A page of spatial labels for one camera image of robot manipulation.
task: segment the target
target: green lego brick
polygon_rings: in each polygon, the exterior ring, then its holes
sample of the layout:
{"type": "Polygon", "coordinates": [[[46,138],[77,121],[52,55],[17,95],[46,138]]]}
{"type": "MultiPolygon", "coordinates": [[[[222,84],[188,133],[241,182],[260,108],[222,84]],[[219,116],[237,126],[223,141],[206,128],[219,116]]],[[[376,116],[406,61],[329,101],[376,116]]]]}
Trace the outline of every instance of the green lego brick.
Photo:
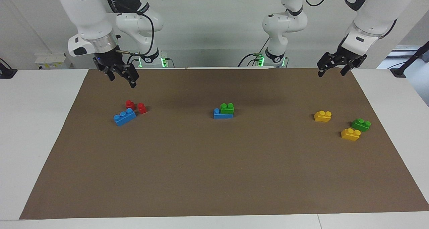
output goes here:
{"type": "Polygon", "coordinates": [[[221,104],[221,114],[234,114],[234,104],[228,103],[222,103],[221,104]]]}
{"type": "Polygon", "coordinates": [[[366,132],[368,131],[369,127],[371,127],[371,122],[364,121],[363,119],[359,118],[352,122],[351,127],[359,131],[366,132]]]}

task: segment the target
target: white tabletop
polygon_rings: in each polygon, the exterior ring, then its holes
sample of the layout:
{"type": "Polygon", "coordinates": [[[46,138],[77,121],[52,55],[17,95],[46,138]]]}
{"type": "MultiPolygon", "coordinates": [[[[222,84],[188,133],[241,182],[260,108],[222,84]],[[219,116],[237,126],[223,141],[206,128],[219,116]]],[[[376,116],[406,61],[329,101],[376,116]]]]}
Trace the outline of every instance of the white tabletop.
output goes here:
{"type": "MultiPolygon", "coordinates": [[[[0,80],[0,228],[428,228],[429,212],[17,221],[86,73],[20,70],[0,80]]],[[[406,79],[388,70],[353,74],[428,201],[429,108],[406,79]]]]}

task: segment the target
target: blue lego brick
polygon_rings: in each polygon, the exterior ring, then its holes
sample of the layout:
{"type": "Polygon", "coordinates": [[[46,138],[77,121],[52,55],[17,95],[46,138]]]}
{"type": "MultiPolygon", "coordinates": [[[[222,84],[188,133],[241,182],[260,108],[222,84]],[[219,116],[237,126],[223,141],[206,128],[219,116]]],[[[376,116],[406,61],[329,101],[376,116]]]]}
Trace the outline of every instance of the blue lego brick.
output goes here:
{"type": "Polygon", "coordinates": [[[234,114],[221,114],[219,108],[215,108],[213,110],[213,118],[214,119],[230,119],[233,118],[234,114]]]}
{"type": "Polygon", "coordinates": [[[122,126],[127,122],[130,122],[131,120],[135,119],[136,117],[137,116],[135,115],[133,109],[128,108],[127,111],[121,112],[119,115],[115,115],[113,117],[113,120],[115,120],[116,125],[122,126]]]}

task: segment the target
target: black stand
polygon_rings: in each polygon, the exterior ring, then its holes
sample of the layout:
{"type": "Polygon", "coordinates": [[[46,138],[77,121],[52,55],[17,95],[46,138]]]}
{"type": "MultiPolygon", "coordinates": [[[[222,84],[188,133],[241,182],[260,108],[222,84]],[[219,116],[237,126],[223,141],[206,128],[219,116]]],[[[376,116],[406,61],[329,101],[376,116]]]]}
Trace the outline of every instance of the black stand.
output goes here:
{"type": "Polygon", "coordinates": [[[11,79],[15,76],[17,69],[6,68],[2,63],[0,63],[0,79],[11,79]]]}
{"type": "Polygon", "coordinates": [[[422,55],[424,53],[426,53],[429,50],[429,41],[426,42],[426,44],[424,44],[422,47],[420,47],[417,52],[411,57],[409,58],[400,68],[397,69],[390,69],[390,71],[392,72],[392,74],[395,77],[398,78],[406,78],[406,76],[404,75],[405,70],[418,58],[422,57],[422,55]]]}

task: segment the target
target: red lego brick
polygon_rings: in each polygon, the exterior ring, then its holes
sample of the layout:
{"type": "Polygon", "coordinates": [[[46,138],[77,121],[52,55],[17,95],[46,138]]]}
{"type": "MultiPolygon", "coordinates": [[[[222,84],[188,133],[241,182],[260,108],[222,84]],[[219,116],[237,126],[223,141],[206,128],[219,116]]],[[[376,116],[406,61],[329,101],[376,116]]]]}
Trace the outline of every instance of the red lego brick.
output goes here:
{"type": "Polygon", "coordinates": [[[125,102],[125,107],[135,110],[135,104],[131,100],[125,102]]]}
{"type": "Polygon", "coordinates": [[[146,107],[144,106],[144,104],[143,104],[143,103],[139,103],[139,104],[137,105],[137,107],[138,107],[138,110],[140,111],[140,114],[147,113],[146,107]]]}

